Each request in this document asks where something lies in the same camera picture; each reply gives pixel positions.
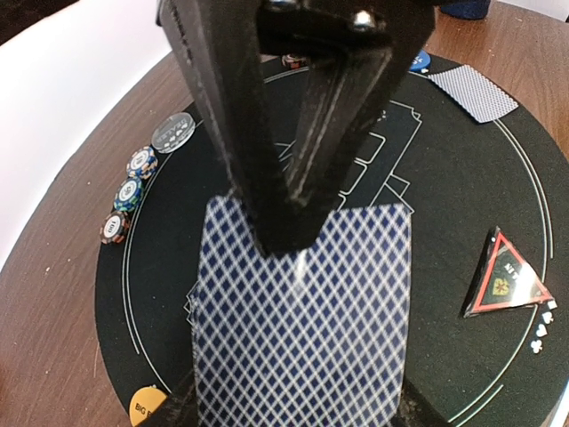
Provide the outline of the clear acrylic dealer button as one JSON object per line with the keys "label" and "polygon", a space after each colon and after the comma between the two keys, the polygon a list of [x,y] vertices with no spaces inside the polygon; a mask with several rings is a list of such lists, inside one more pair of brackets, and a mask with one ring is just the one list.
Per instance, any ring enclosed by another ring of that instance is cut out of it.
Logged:
{"label": "clear acrylic dealer button", "polygon": [[170,154],[183,146],[195,130],[196,121],[189,113],[175,113],[153,132],[151,145],[161,154]]}

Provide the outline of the red triangle marker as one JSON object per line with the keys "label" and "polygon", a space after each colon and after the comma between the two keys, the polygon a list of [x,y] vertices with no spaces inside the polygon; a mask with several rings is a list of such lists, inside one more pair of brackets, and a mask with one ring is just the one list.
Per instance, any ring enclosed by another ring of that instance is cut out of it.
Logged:
{"label": "red triangle marker", "polygon": [[489,230],[461,307],[463,318],[554,300],[535,269],[499,227]]}

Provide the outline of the blue playing card deck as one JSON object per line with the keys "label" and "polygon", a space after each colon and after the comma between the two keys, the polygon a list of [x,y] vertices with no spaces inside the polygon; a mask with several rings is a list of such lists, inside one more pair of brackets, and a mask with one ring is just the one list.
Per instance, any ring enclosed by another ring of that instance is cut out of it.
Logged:
{"label": "blue playing card deck", "polygon": [[314,244],[263,256],[240,203],[205,210],[192,294],[203,426],[386,426],[405,371],[412,217],[329,214]]}

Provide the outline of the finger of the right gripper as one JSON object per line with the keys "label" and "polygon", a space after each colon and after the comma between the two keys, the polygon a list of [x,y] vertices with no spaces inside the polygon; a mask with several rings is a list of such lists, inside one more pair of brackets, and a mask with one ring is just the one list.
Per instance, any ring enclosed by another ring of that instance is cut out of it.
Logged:
{"label": "finger of the right gripper", "polygon": [[287,170],[291,200],[328,207],[373,126],[435,27],[435,1],[266,1],[261,50],[308,59]]}
{"label": "finger of the right gripper", "polygon": [[[316,240],[341,184],[344,19],[327,2],[162,1],[157,21],[265,254]],[[277,159],[262,55],[311,59],[293,162]]]}

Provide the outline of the green chip top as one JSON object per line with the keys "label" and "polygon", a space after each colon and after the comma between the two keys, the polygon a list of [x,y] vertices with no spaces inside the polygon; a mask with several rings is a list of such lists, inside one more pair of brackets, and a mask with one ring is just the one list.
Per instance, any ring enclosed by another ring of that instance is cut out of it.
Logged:
{"label": "green chip top", "polygon": [[116,191],[114,208],[120,212],[132,212],[139,205],[142,195],[142,180],[138,177],[128,177]]}

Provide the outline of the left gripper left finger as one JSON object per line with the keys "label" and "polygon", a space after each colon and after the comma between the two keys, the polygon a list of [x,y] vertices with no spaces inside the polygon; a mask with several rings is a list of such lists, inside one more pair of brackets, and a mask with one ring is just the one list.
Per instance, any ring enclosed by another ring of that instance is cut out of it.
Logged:
{"label": "left gripper left finger", "polygon": [[154,426],[198,426],[195,373],[190,369],[153,415]]}

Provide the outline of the orange round blind button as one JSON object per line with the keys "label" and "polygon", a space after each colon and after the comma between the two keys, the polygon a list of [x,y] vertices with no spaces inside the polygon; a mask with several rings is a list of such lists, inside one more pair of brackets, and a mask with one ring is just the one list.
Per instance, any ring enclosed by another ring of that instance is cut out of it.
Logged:
{"label": "orange round blind button", "polygon": [[128,407],[132,426],[139,426],[166,400],[167,394],[155,386],[145,386],[134,392]]}

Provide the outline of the blue round blind button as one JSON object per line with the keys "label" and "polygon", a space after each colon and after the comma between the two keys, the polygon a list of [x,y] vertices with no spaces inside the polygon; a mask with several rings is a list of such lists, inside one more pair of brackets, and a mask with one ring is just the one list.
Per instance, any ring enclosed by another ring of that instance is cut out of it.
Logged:
{"label": "blue round blind button", "polygon": [[429,71],[430,63],[430,55],[426,51],[420,50],[417,56],[413,59],[409,70],[413,73],[425,74]]}

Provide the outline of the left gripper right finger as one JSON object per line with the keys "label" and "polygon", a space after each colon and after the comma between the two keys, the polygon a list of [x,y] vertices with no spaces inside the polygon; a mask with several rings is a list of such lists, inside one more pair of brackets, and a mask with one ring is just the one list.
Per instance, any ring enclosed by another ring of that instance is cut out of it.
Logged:
{"label": "left gripper right finger", "polygon": [[448,427],[449,423],[411,382],[403,382],[397,408],[397,425],[403,427]]}

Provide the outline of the single playing card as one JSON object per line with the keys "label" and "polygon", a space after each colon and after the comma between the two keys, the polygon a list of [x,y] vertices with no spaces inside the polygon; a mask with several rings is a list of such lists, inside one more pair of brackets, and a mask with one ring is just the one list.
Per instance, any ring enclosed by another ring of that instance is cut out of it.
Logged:
{"label": "single playing card", "polygon": [[501,119],[519,107],[512,97],[470,65],[429,75],[429,80],[479,124]]}

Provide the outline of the blue white chip top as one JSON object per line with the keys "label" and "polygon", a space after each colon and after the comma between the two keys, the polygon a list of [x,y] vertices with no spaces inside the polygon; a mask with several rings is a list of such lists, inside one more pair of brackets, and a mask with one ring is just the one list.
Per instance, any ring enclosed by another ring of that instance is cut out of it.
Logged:
{"label": "blue white chip top", "polygon": [[158,158],[150,146],[145,146],[135,151],[126,165],[126,173],[129,177],[137,177],[143,181],[148,180],[158,166]]}

